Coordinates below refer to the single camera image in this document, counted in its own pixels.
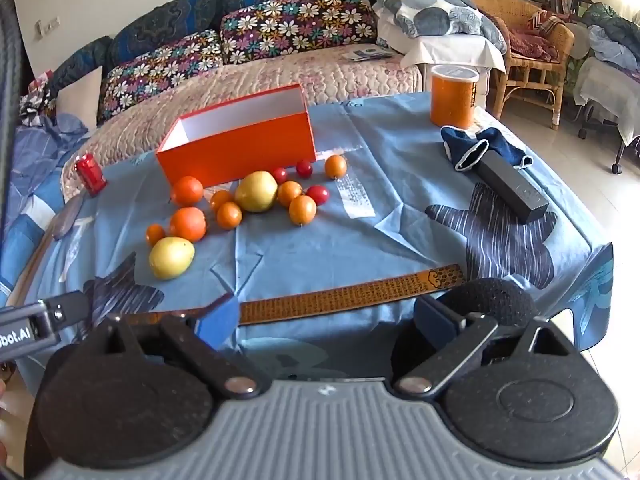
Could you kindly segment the large yellow pear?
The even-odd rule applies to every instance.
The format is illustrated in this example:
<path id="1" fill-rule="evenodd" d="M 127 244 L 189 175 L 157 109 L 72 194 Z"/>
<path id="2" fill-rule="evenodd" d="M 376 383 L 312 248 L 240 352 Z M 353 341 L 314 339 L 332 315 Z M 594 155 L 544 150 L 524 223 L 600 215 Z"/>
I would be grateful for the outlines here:
<path id="1" fill-rule="evenodd" d="M 246 176 L 234 192 L 234 200 L 243 210 L 259 214 L 276 201 L 278 184 L 268 171 L 255 171 Z"/>

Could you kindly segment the brown patterned ruler strip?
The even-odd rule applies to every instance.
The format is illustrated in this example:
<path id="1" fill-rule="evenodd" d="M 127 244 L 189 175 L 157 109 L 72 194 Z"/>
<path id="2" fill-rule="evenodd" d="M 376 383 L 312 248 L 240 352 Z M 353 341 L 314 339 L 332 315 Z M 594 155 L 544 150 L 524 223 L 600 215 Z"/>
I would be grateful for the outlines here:
<path id="1" fill-rule="evenodd" d="M 238 326 L 291 321 L 374 307 L 431 292 L 442 292 L 463 282 L 460 266 L 453 264 L 318 292 L 250 300 L 240 302 Z M 110 318 L 129 324 L 157 324 L 162 320 L 163 312 L 166 311 L 112 314 Z"/>

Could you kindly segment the floral cushion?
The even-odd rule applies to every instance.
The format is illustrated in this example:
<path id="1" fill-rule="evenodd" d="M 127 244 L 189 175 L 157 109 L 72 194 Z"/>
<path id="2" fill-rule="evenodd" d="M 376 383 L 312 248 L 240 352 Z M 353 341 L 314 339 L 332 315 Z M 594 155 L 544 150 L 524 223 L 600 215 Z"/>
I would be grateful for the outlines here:
<path id="1" fill-rule="evenodd" d="M 240 65 L 378 36 L 369 0 L 268 0 L 233 11 L 220 25 L 224 62 Z"/>
<path id="2" fill-rule="evenodd" d="M 114 67 L 104 77 L 98 124 L 221 65 L 221 41 L 213 29 L 143 53 Z"/>

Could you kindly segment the small orange fruit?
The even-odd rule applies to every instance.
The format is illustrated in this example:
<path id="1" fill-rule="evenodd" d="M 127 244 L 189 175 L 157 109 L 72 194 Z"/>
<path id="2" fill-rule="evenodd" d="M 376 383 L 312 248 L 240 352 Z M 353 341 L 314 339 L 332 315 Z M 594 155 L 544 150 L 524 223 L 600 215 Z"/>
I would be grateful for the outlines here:
<path id="1" fill-rule="evenodd" d="M 213 195 L 209 200 L 209 206 L 213 213 L 216 214 L 216 212 L 222 205 L 232 202 L 232 200 L 233 194 L 230 191 L 218 190 L 216 192 L 213 192 Z"/>
<path id="2" fill-rule="evenodd" d="M 225 202 L 216 212 L 216 222 L 221 229 L 233 230 L 243 219 L 241 207 L 235 202 Z"/>
<path id="3" fill-rule="evenodd" d="M 317 214 L 316 202 L 307 195 L 299 195 L 288 205 L 288 218 L 294 226 L 306 226 Z"/>
<path id="4" fill-rule="evenodd" d="M 324 173 L 329 179 L 337 180 L 344 177 L 347 174 L 348 163 L 342 155 L 331 155 L 326 159 L 324 163 Z"/>
<path id="5" fill-rule="evenodd" d="M 278 187 L 277 201 L 282 207 L 288 208 L 293 200 L 303 194 L 303 187 L 298 182 L 287 180 Z"/>

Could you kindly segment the red cherry tomato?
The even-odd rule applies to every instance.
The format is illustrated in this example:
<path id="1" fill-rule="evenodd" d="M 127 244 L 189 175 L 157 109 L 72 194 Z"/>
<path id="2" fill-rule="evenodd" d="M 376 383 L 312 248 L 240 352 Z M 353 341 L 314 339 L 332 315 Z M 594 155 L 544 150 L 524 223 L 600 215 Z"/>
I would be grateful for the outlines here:
<path id="1" fill-rule="evenodd" d="M 300 160 L 295 167 L 296 174 L 302 179 L 309 179 L 314 173 L 312 163 L 307 159 Z"/>
<path id="2" fill-rule="evenodd" d="M 306 195 L 310 197 L 314 203 L 320 207 L 324 205 L 330 198 L 330 192 L 323 185 L 311 185 L 306 189 Z"/>
<path id="3" fill-rule="evenodd" d="M 288 180 L 288 170 L 285 168 L 274 168 L 270 171 L 270 174 L 273 176 L 273 179 L 276 180 L 278 185 L 281 185 Z"/>

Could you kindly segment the small orange far left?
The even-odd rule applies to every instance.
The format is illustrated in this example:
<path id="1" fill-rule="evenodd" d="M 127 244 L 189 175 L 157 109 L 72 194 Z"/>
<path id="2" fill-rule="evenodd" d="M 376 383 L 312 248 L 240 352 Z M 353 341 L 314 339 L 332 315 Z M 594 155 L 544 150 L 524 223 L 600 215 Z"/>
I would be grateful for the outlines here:
<path id="1" fill-rule="evenodd" d="M 145 239 L 150 247 L 153 247 L 157 242 L 162 240 L 166 236 L 165 229 L 158 223 L 153 223 L 146 228 Z"/>

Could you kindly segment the large orange tomato lower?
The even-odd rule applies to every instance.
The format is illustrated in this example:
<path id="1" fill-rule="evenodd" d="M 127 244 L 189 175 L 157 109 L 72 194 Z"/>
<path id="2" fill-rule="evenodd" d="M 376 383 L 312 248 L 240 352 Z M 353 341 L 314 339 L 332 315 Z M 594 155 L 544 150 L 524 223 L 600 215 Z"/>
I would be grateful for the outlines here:
<path id="1" fill-rule="evenodd" d="M 201 240 L 207 231 L 205 214 L 198 207 L 178 209 L 169 220 L 169 234 L 191 243 Z"/>

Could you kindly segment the black rectangular box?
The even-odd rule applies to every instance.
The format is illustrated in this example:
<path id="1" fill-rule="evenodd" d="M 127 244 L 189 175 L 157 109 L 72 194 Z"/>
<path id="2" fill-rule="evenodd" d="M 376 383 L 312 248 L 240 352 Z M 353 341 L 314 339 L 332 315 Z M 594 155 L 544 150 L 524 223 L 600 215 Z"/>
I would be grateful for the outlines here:
<path id="1" fill-rule="evenodd" d="M 487 152 L 475 166 L 477 175 L 526 224 L 544 216 L 549 202 L 541 192 L 495 151 Z"/>

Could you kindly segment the yellow lemon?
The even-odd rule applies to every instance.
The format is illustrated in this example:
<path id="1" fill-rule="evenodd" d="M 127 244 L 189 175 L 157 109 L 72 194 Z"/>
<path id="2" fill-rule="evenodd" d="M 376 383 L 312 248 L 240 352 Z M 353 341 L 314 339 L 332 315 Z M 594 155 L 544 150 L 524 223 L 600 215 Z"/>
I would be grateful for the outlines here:
<path id="1" fill-rule="evenodd" d="M 159 240 L 149 254 L 149 266 L 159 280 L 178 278 L 189 269 L 195 255 L 195 247 L 182 237 L 168 236 Z"/>

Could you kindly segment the black microphone foam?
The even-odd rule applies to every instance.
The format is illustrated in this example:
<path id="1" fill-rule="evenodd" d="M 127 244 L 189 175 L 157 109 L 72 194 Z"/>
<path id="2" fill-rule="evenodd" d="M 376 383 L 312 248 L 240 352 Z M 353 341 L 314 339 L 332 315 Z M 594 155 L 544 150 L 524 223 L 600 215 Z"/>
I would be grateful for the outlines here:
<path id="1" fill-rule="evenodd" d="M 457 314 L 480 313 L 506 326 L 524 326 L 540 315 L 526 290 L 502 278 L 479 278 L 463 283 L 438 300 Z"/>

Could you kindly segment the pink quilted sofa cover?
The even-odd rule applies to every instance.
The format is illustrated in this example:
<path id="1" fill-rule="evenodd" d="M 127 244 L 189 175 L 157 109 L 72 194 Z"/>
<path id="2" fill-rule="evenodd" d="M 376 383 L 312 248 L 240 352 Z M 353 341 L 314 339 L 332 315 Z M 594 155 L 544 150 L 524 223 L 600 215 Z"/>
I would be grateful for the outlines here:
<path id="1" fill-rule="evenodd" d="M 101 168 L 145 152 L 155 155 L 179 116 L 291 84 L 302 86 L 309 117 L 310 107 L 317 104 L 422 91 L 420 70 L 403 66 L 400 55 L 349 61 L 346 56 L 354 50 L 329 48 L 222 66 L 108 120 L 76 154 L 93 154 Z"/>

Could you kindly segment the large orange tomato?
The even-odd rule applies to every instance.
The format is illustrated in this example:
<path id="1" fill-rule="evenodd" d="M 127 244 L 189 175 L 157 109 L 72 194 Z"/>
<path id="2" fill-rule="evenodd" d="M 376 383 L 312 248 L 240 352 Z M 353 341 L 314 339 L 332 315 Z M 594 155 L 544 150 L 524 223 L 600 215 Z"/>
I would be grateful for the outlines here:
<path id="1" fill-rule="evenodd" d="M 171 187 L 171 201 L 179 207 L 192 207 L 204 196 L 201 181 L 191 176 L 178 179 Z"/>
<path id="2" fill-rule="evenodd" d="M 201 240 L 207 231 L 205 214 L 198 207 L 178 209 L 169 220 L 169 234 L 191 243 Z"/>

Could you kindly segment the blue patterned tablecloth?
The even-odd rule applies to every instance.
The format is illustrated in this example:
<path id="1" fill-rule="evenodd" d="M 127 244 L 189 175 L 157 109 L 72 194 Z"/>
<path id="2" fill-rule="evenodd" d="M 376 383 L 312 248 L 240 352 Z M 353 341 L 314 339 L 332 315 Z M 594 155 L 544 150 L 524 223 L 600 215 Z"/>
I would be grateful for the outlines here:
<path id="1" fill-rule="evenodd" d="M 322 155 L 348 171 L 308 226 L 282 207 L 210 226 L 178 278 L 149 266 L 144 238 L 174 212 L 152 153 L 105 169 L 106 189 L 82 205 L 73 229 L 52 243 L 27 282 L 27 300 L 80 290 L 101 321 L 116 312 L 204 307 L 232 292 L 242 301 L 332 289 L 455 264 L 466 278 L 505 278 L 542 316 L 570 310 L 579 349 L 608 330 L 613 246 L 586 206 L 539 157 L 524 178 L 548 202 L 522 223 L 474 172 L 457 172 L 422 94 L 313 107 Z"/>

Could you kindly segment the floral cushion left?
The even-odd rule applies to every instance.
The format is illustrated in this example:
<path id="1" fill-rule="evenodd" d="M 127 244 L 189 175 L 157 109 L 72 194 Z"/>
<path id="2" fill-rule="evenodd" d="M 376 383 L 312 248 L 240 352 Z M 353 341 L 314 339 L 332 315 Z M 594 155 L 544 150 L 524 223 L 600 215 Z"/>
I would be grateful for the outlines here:
<path id="1" fill-rule="evenodd" d="M 114 67 L 104 77 L 98 124 L 221 65 L 221 41 L 213 29 L 143 53 Z"/>

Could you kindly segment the large orange tomato upper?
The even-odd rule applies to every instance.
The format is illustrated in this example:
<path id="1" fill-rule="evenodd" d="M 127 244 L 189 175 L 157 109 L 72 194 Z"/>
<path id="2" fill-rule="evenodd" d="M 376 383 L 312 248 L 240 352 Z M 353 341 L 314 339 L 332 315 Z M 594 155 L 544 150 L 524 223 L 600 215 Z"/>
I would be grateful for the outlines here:
<path id="1" fill-rule="evenodd" d="M 192 207 L 204 196 L 201 181 L 191 176 L 178 179 L 171 187 L 171 201 L 179 207 Z"/>

